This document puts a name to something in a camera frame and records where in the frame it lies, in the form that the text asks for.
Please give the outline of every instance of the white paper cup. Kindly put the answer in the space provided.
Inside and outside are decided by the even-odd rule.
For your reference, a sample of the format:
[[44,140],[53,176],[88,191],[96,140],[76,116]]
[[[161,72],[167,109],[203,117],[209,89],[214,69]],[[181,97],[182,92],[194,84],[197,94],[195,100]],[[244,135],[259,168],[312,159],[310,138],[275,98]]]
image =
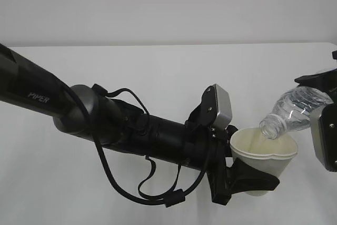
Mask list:
[[[231,137],[230,146],[233,160],[240,158],[251,167],[279,177],[288,163],[297,155],[298,146],[290,135],[285,134],[276,140],[267,139],[260,128],[247,128],[236,131]],[[268,191],[248,191],[252,196],[262,196]]]

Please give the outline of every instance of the clear plastic bottle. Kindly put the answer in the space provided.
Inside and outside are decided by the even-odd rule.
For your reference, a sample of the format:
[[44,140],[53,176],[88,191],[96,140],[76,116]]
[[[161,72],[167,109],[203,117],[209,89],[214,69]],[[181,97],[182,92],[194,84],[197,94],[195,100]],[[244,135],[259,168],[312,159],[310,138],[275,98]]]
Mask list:
[[310,113],[331,103],[326,93],[306,86],[296,87],[279,98],[273,111],[260,122],[261,131],[267,138],[277,139],[286,132],[306,129],[310,126]]

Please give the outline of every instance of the black cable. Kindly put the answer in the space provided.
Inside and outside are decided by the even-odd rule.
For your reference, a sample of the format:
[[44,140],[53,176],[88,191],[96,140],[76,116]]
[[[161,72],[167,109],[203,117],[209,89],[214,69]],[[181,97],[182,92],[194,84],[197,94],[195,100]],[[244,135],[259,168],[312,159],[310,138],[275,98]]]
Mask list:
[[148,123],[150,121],[150,113],[148,112],[148,110],[145,107],[145,105],[143,104],[143,102],[139,99],[139,97],[133,91],[131,91],[129,88],[121,88],[117,91],[107,93],[106,96],[109,97],[109,98],[113,98],[113,97],[117,97],[122,92],[129,92],[138,101],[138,103],[141,105],[141,107],[144,109],[144,111],[146,113],[146,123],[145,123],[145,125],[142,129],[136,129],[138,131],[144,131],[147,128]]
[[[98,152],[98,156],[100,157],[104,172],[111,184],[111,186],[123,197],[139,203],[139,204],[143,204],[143,205],[148,205],[148,206],[157,206],[157,205],[162,205],[165,204],[165,200],[145,200],[145,199],[141,199],[138,198],[136,196],[133,196],[132,194],[126,192],[124,189],[122,189],[118,183],[116,182],[116,180],[114,179],[111,170],[109,168],[109,164],[106,160],[101,142],[99,140],[99,137],[96,133],[96,129],[94,127],[94,124],[90,118],[90,115],[88,113],[88,110],[86,109],[86,107],[84,106],[83,102],[81,101],[81,99],[77,96],[77,94],[65,83],[63,83],[61,80],[59,80],[60,83],[62,84],[62,88],[64,89],[64,91],[73,99],[73,101],[75,102],[75,104],[78,106],[78,108],[80,109],[81,113],[83,114],[83,117],[85,119],[85,121],[88,124],[88,130],[91,132],[91,135],[93,137],[97,152]],[[210,161],[210,157],[211,157],[211,149],[209,146],[209,141],[210,139],[207,140],[207,156],[206,156],[206,160],[204,162],[204,165],[202,167],[202,170],[200,171],[199,176],[197,177],[197,179],[194,181],[194,183],[186,190],[184,191],[184,195],[187,196],[188,194],[190,194],[197,186],[198,184],[201,182],[202,178],[205,175],[205,172],[207,170],[209,161]]]
[[165,199],[165,197],[168,196],[169,194],[171,194],[177,186],[178,178],[179,178],[179,174],[180,174],[180,170],[181,170],[181,164],[178,164],[177,176],[175,178],[175,181],[174,181],[173,185],[166,192],[164,192],[162,194],[159,194],[159,195],[147,195],[147,194],[145,194],[141,191],[141,187],[147,180],[152,178],[152,176],[154,175],[154,173],[156,171],[157,165],[156,165],[155,161],[153,161],[150,157],[146,156],[145,159],[148,160],[151,163],[151,171],[150,171],[149,175],[142,182],[139,183],[138,194],[141,197],[143,197],[144,199],[147,199],[147,200]]

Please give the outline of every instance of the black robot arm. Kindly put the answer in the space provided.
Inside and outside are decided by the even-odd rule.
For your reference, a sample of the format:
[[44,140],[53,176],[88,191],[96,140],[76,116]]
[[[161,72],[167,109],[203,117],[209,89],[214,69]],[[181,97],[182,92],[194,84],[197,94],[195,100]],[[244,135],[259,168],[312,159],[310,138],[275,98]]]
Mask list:
[[[337,51],[332,57],[337,60]],[[327,170],[337,172],[337,69],[301,76],[295,82],[325,92],[333,101],[311,112],[310,129],[316,157]]]
[[[118,100],[121,92],[130,92],[142,109]],[[229,125],[232,119],[228,93],[218,85],[209,86],[201,103],[184,124],[150,115],[138,97],[129,89],[109,93],[95,84],[68,87],[50,72],[14,51],[0,45],[0,100],[36,112],[50,115],[62,132],[95,143],[104,171],[113,188],[124,197],[147,205],[180,203],[207,174],[212,201],[226,205],[231,194],[249,190],[274,190],[279,180],[258,171],[240,159],[232,167],[225,157],[231,157],[229,140],[237,130]],[[113,178],[103,148],[146,156],[200,170],[191,186],[164,194],[143,198],[125,192]]]

